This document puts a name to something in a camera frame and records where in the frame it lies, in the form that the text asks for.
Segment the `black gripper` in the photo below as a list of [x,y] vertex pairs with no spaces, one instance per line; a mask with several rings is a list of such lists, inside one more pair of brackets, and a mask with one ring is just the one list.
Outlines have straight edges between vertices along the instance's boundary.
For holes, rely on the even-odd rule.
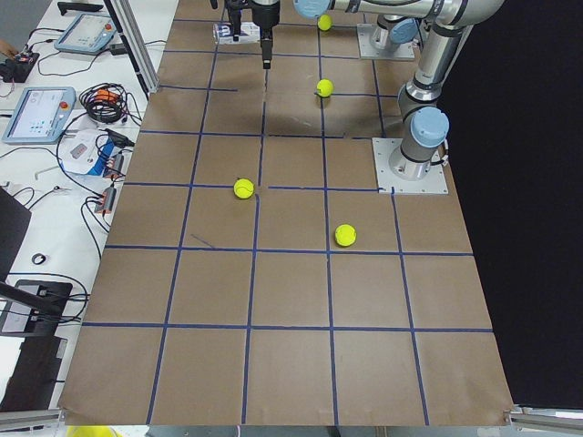
[[228,15],[232,26],[232,39],[240,41],[241,11],[251,10],[252,22],[259,27],[262,68],[269,70],[272,61],[273,35],[272,29],[280,21],[280,2],[273,0],[229,0]]

